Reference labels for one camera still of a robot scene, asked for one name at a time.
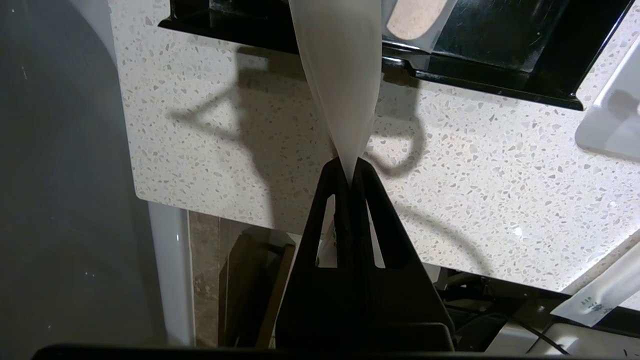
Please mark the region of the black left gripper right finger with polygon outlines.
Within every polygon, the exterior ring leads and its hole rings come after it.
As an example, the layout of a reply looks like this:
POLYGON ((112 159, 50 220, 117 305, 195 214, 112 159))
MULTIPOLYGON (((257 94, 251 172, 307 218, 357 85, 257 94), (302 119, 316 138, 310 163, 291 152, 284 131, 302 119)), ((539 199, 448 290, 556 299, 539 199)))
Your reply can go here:
POLYGON ((358 159, 349 227, 359 321, 381 350, 451 352, 453 321, 372 164, 358 159))

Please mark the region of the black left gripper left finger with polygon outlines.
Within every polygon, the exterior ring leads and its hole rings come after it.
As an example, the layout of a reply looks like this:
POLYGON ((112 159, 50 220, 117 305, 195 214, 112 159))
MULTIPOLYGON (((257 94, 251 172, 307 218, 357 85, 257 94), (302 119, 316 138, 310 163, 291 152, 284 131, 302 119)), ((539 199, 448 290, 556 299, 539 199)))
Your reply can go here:
POLYGON ((349 187, 339 160, 322 168, 276 322, 278 347, 343 347, 359 317, 349 187), (336 209, 335 268, 316 265, 326 206, 336 209))

